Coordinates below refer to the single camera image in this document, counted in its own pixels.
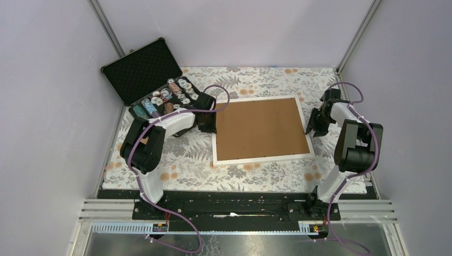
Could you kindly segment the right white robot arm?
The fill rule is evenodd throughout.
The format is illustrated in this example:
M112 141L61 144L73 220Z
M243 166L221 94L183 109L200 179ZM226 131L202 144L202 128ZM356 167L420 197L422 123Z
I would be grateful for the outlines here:
M383 125L360 115L352 102L343 100L339 89L328 88L321 106L311 111L305 134L313 137L328 134L336 124L341 131L334 150L334 167L328 177L310 193L304 210L308 217L320 219L332 211L340 194L354 178L373 171L380 157Z

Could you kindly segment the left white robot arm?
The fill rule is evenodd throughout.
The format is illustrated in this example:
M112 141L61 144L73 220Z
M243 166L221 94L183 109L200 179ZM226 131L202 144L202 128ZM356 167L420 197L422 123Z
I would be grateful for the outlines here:
M156 171L163 154L165 140L182 135L195 126L202 132L215 132L216 99L201 93L197 106L183 103L173 111L151 119L136 118L120 148L120 156L134 173L140 197L147 202L145 213L152 219L165 214L163 185Z

